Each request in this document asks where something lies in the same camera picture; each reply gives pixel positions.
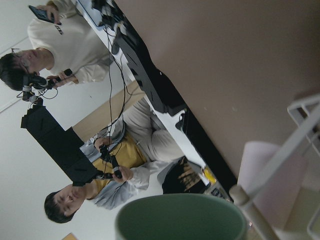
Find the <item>green plastic cup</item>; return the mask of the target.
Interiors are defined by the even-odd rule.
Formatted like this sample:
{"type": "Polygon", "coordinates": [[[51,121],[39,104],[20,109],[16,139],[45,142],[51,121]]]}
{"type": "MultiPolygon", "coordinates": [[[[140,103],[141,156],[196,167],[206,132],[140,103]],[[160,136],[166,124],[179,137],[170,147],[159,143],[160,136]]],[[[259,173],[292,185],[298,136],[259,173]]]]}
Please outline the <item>green plastic cup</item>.
{"type": "Polygon", "coordinates": [[[229,201],[204,194],[164,194],[126,204],[117,240],[244,240],[247,221],[229,201]]]}

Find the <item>pink plastic cup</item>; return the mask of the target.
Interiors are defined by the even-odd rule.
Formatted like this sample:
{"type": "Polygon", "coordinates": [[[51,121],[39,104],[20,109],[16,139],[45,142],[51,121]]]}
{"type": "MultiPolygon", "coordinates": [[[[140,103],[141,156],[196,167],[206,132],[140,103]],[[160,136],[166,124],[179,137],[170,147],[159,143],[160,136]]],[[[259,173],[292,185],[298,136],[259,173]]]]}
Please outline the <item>pink plastic cup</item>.
{"type": "MultiPolygon", "coordinates": [[[[261,178],[261,170],[267,165],[280,146],[263,141],[249,141],[244,145],[238,184],[244,190],[261,178]]],[[[254,203],[263,215],[270,219],[286,219],[299,193],[307,169],[307,160],[298,154],[290,157],[263,185],[254,203]]]]}

